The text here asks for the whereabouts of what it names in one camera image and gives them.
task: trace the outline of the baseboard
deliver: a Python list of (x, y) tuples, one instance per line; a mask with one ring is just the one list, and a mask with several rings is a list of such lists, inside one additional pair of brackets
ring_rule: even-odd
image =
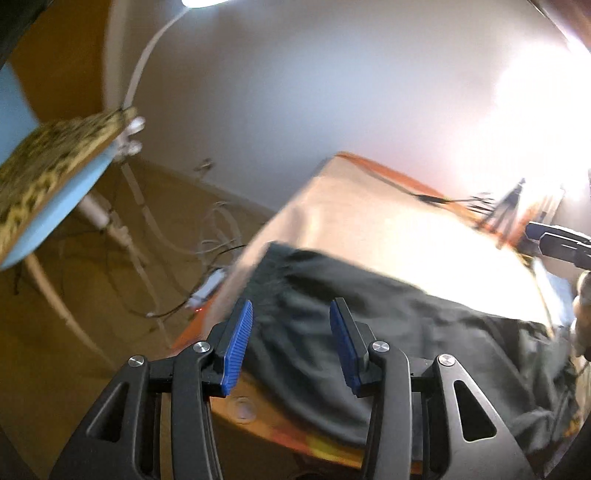
[(220, 197), (222, 200), (232, 202), (236, 205), (243, 207), (244, 209), (246, 209), (250, 212), (259, 213), (260, 215), (262, 215), (266, 218), (271, 218), (272, 216), (274, 216), (277, 213), (277, 211), (270, 209), (269, 207), (265, 207), (263, 205), (260, 205), (257, 202), (253, 202), (252, 200), (249, 200), (241, 195), (237, 195), (235, 193), (221, 189), (220, 187), (212, 185), (211, 183), (207, 183), (203, 180), (195, 179), (194, 177), (191, 177), (191, 176), (183, 174), (179, 171), (173, 170), (172, 168), (168, 168), (168, 167), (164, 167), (162, 165), (158, 165), (156, 163), (152, 163), (148, 160), (141, 158), (140, 156), (134, 157), (134, 161), (137, 161), (139, 163), (143, 163), (148, 168), (153, 168), (154, 170), (161, 171), (165, 175), (169, 175), (169, 176), (171, 176), (177, 180), (180, 180), (182, 182), (185, 182), (185, 183), (188, 183), (191, 185), (195, 185), (196, 187), (203, 189), (206, 192), (209, 192), (215, 196)]

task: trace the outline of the desk leg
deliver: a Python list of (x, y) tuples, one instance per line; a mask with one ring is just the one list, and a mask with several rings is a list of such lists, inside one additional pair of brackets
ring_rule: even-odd
[(76, 322), (70, 310), (68, 310), (60, 296), (57, 294), (56, 289), (53, 287), (53, 285), (51, 285), (51, 282), (49, 281), (49, 278), (47, 278), (47, 275), (39, 263), (37, 256), (34, 253), (30, 254), (25, 258), (24, 261), (27, 269), (43, 293), (43, 296), (46, 298), (51, 308), (53, 308), (59, 317), (66, 322), (66, 326), (74, 333), (74, 335), (78, 337), (78, 340), (84, 343), (84, 345), (86, 345), (94, 353), (99, 355), (99, 357), (101, 357), (112, 370), (116, 370), (113, 361), (96, 343), (94, 343), (94, 341), (92, 341), (92, 339), (80, 327), (80, 325), (78, 325), (78, 322)]

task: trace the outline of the metal screw head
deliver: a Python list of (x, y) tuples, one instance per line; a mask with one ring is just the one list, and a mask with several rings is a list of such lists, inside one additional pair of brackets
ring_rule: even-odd
[(135, 368), (135, 367), (141, 367), (144, 364), (145, 361), (146, 361), (146, 359), (143, 356), (141, 356), (141, 355), (134, 355), (129, 360), (127, 360), (127, 364), (130, 367)]
[(377, 340), (374, 343), (372, 343), (371, 348), (373, 348), (376, 352), (387, 352), (388, 350), (390, 350), (390, 346), (384, 342), (383, 340)]
[(454, 363), (456, 363), (455, 357), (453, 355), (450, 355), (449, 353), (439, 355), (437, 359), (439, 360), (439, 363), (442, 364), (444, 367), (450, 367)]
[(197, 342), (195, 345), (193, 345), (193, 350), (195, 350), (197, 353), (205, 353), (209, 352), (211, 347), (212, 346), (207, 342)]

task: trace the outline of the blue gripper pad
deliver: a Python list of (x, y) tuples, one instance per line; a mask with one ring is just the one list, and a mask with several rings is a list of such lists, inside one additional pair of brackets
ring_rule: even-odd
[(340, 367), (343, 370), (345, 383), (357, 395), (361, 388), (358, 361), (359, 354), (363, 354), (363, 350), (358, 351), (360, 348), (358, 341), (361, 340), (361, 335), (344, 299), (335, 299), (330, 302), (330, 330), (332, 330), (336, 341), (336, 350), (339, 354)]
[(223, 374), (220, 387), (224, 397), (230, 394), (238, 382), (244, 352), (251, 335), (252, 303), (250, 300), (236, 304), (226, 328), (233, 330), (231, 330), (232, 335), (227, 346), (224, 346), (225, 351), (223, 352)]

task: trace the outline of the white wall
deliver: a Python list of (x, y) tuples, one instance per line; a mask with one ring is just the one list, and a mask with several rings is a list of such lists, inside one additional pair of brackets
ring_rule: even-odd
[[(131, 4), (109, 55), (127, 80), (180, 0), (118, 1)], [(154, 51), (142, 156), (189, 176), (212, 158), (206, 181), (271, 209), (339, 150), (450, 196), (581, 180), (589, 83), (574, 58), (526, 0), (231, 0)]]

